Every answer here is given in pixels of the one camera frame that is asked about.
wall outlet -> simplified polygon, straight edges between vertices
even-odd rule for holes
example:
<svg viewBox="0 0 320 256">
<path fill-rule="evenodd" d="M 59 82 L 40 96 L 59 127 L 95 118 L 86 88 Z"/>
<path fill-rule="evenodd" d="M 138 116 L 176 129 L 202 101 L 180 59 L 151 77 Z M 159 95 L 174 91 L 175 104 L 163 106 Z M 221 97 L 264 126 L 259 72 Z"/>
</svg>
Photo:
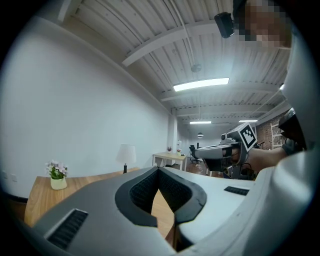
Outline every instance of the wall outlet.
<svg viewBox="0 0 320 256">
<path fill-rule="evenodd" d="M 17 176 L 15 174 L 10 174 L 11 175 L 11 180 L 13 182 L 17 182 Z"/>
<path fill-rule="evenodd" d="M 1 172 L 1 174 L 2 174 L 2 178 L 8 179 L 8 174 L 4 170 Z"/>
</svg>

fluorescent light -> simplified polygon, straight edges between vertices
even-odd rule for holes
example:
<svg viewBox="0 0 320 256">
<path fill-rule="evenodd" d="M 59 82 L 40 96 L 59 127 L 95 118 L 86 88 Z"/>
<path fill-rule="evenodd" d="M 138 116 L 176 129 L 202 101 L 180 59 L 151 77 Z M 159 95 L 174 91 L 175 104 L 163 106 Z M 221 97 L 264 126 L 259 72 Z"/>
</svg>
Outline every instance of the fluorescent light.
<svg viewBox="0 0 320 256">
<path fill-rule="evenodd" d="M 204 125 L 204 124 L 211 124 L 211 121 L 190 122 L 190 125 Z"/>
<path fill-rule="evenodd" d="M 258 122 L 258 120 L 240 120 L 239 123 Z"/>
<path fill-rule="evenodd" d="M 227 85 L 229 83 L 229 78 L 216 78 L 216 79 L 207 79 L 207 80 L 200 80 L 194 82 L 186 82 L 179 85 L 175 85 L 173 88 L 176 92 L 199 88 L 199 87 L 206 87 L 206 86 L 218 86 L 218 85 Z"/>
</svg>

wooden table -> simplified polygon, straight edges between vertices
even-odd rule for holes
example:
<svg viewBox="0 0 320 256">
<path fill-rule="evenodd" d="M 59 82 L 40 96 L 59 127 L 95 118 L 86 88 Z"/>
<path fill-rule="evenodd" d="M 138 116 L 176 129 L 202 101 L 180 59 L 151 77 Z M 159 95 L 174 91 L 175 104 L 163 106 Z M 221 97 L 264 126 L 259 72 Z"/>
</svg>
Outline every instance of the wooden table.
<svg viewBox="0 0 320 256">
<path fill-rule="evenodd" d="M 152 165 L 154 165 L 154 163 L 156 162 L 156 158 L 164 159 L 164 164 L 163 164 L 164 166 L 166 166 L 166 159 L 180 161 L 180 171 L 182 171 L 182 165 L 184 162 L 184 171 L 186 171 L 186 168 L 187 168 L 187 156 L 186 155 L 167 153 L 167 152 L 156 153 L 156 154 L 153 154 Z"/>
<path fill-rule="evenodd" d="M 131 168 L 127 172 L 136 170 L 139 168 Z M 48 210 L 85 185 L 110 179 L 122 173 L 123 171 L 117 171 L 96 176 L 66 178 L 67 187 L 62 190 L 53 190 L 49 177 L 36 177 L 26 204 L 24 222 L 33 227 Z M 153 200 L 151 214 L 157 218 L 159 232 L 165 238 L 174 224 L 174 214 L 159 190 Z"/>
</svg>

white lampshade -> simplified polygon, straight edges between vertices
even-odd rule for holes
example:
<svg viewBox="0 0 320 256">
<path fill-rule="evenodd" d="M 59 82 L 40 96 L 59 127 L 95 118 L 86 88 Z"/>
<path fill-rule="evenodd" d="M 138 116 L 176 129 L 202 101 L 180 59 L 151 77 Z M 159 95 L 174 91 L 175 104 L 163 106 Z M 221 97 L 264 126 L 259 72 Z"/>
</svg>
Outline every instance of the white lampshade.
<svg viewBox="0 0 320 256">
<path fill-rule="evenodd" d="M 121 164 L 133 164 L 136 160 L 136 147 L 134 145 L 121 144 L 116 160 Z"/>
</svg>

vent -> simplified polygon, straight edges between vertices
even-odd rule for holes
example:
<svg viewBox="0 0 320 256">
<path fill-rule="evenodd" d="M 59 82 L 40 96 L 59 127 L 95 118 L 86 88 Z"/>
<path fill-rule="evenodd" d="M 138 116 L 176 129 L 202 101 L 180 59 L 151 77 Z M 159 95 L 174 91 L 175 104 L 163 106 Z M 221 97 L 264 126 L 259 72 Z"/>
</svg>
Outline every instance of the vent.
<svg viewBox="0 0 320 256">
<path fill-rule="evenodd" d="M 67 249 L 87 216 L 87 212 L 73 209 L 47 235 L 47 240 L 63 250 Z"/>
<path fill-rule="evenodd" d="M 227 186 L 224 190 L 231 193 L 238 194 L 238 195 L 242 195 L 242 196 L 246 196 L 249 192 L 249 189 L 238 188 L 234 186 Z"/>
</svg>

